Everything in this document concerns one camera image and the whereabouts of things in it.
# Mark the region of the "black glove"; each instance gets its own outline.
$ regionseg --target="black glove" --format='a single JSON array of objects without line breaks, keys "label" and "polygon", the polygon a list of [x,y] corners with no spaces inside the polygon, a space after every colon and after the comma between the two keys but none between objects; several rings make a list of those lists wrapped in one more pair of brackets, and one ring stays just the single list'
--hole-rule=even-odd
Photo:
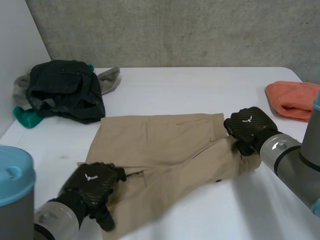
[{"label": "black glove", "polygon": [[238,140],[235,144],[243,156],[250,156],[256,150],[259,153],[265,140],[280,133],[274,121],[256,106],[232,113],[223,125]]},{"label": "black glove", "polygon": [[115,228],[115,222],[106,207],[108,196],[113,193],[113,188],[119,180],[126,179],[125,170],[122,167],[115,167],[113,163],[83,164],[66,181],[60,196],[54,200],[61,202],[62,198],[72,198],[73,203],[65,201],[62,203],[70,207],[77,202],[77,207],[71,206],[74,212],[79,212],[79,205],[84,205],[85,216],[89,215],[91,219],[96,219],[103,230],[111,231]]}]

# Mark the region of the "glove logo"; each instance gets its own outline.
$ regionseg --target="glove logo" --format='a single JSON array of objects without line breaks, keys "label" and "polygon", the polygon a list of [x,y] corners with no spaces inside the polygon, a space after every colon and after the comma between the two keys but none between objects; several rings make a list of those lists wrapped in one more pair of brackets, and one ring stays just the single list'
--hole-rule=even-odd
[{"label": "glove logo", "polygon": [[98,178],[98,176],[88,176],[86,173],[85,173],[84,175],[85,175],[85,177],[86,177],[86,179],[87,179],[88,182],[89,182],[90,180],[93,180],[93,179],[97,179],[97,178]]},{"label": "glove logo", "polygon": [[252,120],[252,116],[250,116],[250,118],[248,120],[242,120],[242,122],[244,123],[251,123],[251,120]]}]

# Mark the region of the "black finger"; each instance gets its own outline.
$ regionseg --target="black finger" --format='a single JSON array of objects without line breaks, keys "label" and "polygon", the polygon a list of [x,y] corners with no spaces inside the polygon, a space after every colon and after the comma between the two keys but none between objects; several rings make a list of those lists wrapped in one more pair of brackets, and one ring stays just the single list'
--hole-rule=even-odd
[{"label": "black finger", "polygon": [[115,167],[115,165],[112,162],[111,163],[103,163],[103,162],[101,162],[101,164],[104,167],[107,167],[107,168],[110,168],[110,169],[113,169]]},{"label": "black finger", "polygon": [[104,207],[103,210],[95,214],[95,220],[100,225],[102,230],[106,232],[110,232],[113,229],[115,229],[115,226],[116,226],[115,221],[113,220],[107,207]]},{"label": "black finger", "polygon": [[114,170],[118,174],[118,181],[121,180],[124,182],[127,180],[126,172],[122,167],[116,167]]},{"label": "black finger", "polygon": [[228,135],[231,135],[231,132],[230,132],[230,130],[229,130],[229,127],[227,126],[227,123],[229,122],[229,120],[230,120],[230,118],[227,118],[226,120],[224,120],[223,126],[224,126],[224,128],[226,129]]},{"label": "black finger", "polygon": [[255,153],[255,150],[253,150],[253,148],[246,144],[244,141],[237,141],[235,143],[235,146],[242,156],[251,156]]}]

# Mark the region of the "green cloth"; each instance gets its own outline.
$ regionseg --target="green cloth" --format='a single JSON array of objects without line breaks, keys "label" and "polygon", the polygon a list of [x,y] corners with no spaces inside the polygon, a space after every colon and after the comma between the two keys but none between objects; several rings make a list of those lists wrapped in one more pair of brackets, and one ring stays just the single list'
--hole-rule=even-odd
[{"label": "green cloth", "polygon": [[92,64],[88,64],[88,67],[91,69],[92,72],[95,71],[95,67]]},{"label": "green cloth", "polygon": [[34,128],[44,119],[44,117],[38,116],[33,109],[23,110],[21,107],[16,106],[12,112],[18,122],[27,129]]}]

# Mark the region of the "gray cloth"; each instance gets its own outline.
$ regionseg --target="gray cloth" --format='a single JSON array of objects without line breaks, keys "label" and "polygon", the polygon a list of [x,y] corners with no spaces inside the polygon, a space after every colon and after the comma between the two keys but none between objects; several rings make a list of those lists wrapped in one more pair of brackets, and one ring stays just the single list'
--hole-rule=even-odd
[{"label": "gray cloth", "polygon": [[15,105],[23,110],[32,109],[26,98],[26,90],[30,84],[30,72],[18,77],[13,84],[13,100]]},{"label": "gray cloth", "polygon": [[[101,94],[107,94],[115,90],[121,82],[120,77],[120,68],[114,67],[103,73],[100,73],[97,77],[100,84]],[[16,106],[21,107],[23,110],[31,109],[26,98],[26,90],[30,84],[30,72],[25,75],[18,77],[14,81],[13,85],[13,100]]]},{"label": "gray cloth", "polygon": [[120,68],[114,67],[103,73],[100,73],[97,77],[100,84],[101,94],[107,94],[115,90],[120,84]]}]

